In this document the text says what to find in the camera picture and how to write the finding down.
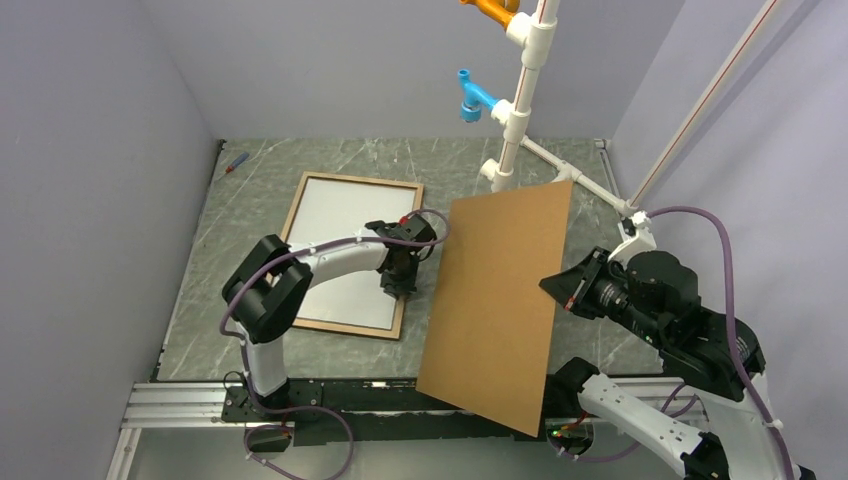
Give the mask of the light wooden picture frame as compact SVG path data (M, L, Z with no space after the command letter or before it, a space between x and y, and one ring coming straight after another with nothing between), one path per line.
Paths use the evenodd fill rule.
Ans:
M383 244L366 242L375 234L365 225L350 237L336 238L322 244L311 243L301 249L306 254L300 258L312 269L314 278L310 289L324 282L359 272L377 272L377 267L387 255Z

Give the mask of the brown fibreboard backing board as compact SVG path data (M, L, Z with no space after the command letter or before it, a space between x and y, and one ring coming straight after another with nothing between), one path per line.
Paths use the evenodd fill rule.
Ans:
M460 198L449 211L418 392L535 437L573 184Z

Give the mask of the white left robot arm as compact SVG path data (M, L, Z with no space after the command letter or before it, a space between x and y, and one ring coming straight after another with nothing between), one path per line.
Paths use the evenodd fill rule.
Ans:
M294 325L310 289L360 272L376 272L382 292L400 300L416 292L421 262L449 236L413 210L396 222L375 220L358 231L301 247L278 235L262 237L225 282L222 335L238 340L248 407L264 420L289 406L284 364L285 333Z

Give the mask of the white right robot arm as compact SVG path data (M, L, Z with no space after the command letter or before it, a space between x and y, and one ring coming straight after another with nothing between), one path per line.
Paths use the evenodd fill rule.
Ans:
M557 411L583 410L612 423L683 479L814 478L786 458L776 419L757 405L766 362L755 333L742 321L729 328L725 314L704 307L696 273L675 256L654 250L621 263L597 247L539 286L572 314L607 318L654 348L663 373L701 401L710 428L679 423L579 357L546 380L545 396Z

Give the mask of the blue pipe fitting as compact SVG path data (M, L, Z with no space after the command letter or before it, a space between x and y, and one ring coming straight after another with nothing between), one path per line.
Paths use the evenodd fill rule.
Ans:
M472 81L470 70L460 69L457 78L463 93L460 118L466 123L475 123L482 118L483 109L492 111L499 100Z

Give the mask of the blue red screwdriver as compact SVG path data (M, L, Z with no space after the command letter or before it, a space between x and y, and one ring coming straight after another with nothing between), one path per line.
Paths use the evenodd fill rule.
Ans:
M225 168L224 173L226 175L232 173L234 170L236 170L239 166L241 166L249 158L250 158L250 154L248 152L240 153L234 160L232 160L229 163L229 165Z

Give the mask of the white pvc pipe stand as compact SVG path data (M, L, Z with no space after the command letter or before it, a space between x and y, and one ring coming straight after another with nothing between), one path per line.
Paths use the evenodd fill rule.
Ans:
M790 1L564 1L529 133L603 138L635 194L673 147L681 159Z

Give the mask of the orange pipe fitting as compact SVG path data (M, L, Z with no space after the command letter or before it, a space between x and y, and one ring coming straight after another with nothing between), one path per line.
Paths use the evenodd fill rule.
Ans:
M495 21L504 31L518 13L520 0L460 0L462 5L474 6L480 13Z

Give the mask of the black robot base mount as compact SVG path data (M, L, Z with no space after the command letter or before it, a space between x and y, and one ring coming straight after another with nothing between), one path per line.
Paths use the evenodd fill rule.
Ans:
M241 430L254 453L349 440L532 438L418 392L413 378L292 379L289 406L276 412L253 403L239 373L214 383L225 389L223 424L214 428Z

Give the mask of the aluminium table edge rail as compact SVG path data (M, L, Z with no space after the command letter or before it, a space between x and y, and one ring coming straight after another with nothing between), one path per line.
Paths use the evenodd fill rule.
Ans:
M146 429L207 429L223 424L225 389L214 382L136 383L130 392L106 479L127 479Z

